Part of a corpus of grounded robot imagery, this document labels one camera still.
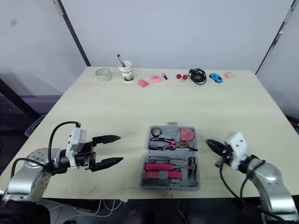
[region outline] orange ball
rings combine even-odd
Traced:
[[[226,78],[231,78],[232,76],[233,76],[233,73],[231,71],[228,71],[227,73],[225,73]]]

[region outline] light wooden tabletop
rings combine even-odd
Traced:
[[[61,122],[81,122],[87,130],[87,141],[92,137],[115,134],[122,139],[101,145],[94,151],[97,161],[110,157],[124,157],[117,165],[98,172],[83,168],[55,175],[43,197],[133,199],[133,198],[207,198],[232,197],[219,177],[214,163],[219,156],[205,143],[206,139],[223,142],[234,131],[241,131],[248,151],[277,166],[290,193],[299,194],[298,158],[299,136],[293,130],[279,107],[263,88],[255,74],[249,70],[233,70],[233,77],[224,77],[226,70],[216,72],[224,81],[215,83],[209,77],[203,86],[190,79],[180,82],[176,75],[188,70],[134,69],[135,79],[125,83],[117,68],[109,68],[113,78],[100,83],[94,75],[100,67],[88,67],[51,109],[46,118],[30,136],[15,158],[26,157],[35,149],[47,147],[50,134]],[[165,72],[168,80],[150,82],[151,75]],[[149,86],[137,85],[142,78]],[[198,191],[143,190],[139,187],[143,158],[148,153],[150,126],[167,125],[196,129],[201,188]],[[72,125],[61,127],[53,148],[65,149]],[[7,188],[12,163],[0,177],[0,191]],[[224,167],[224,178],[233,191],[239,189],[245,175]],[[244,196],[257,196],[252,183],[248,183]]]

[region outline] tool kit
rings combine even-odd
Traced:
[[[140,186],[156,190],[198,190],[199,161],[193,127],[152,126]]]

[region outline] purple marker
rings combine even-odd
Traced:
[[[166,74],[163,72],[162,76],[167,80]]]

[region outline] pink pliers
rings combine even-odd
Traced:
[[[166,139],[166,138],[152,138],[150,141],[163,141],[169,143],[167,146],[153,146],[150,145],[149,149],[151,150],[176,150],[176,148],[189,148],[190,151],[198,151],[195,148],[189,147],[189,144],[186,142],[178,141],[176,142],[174,139]]]

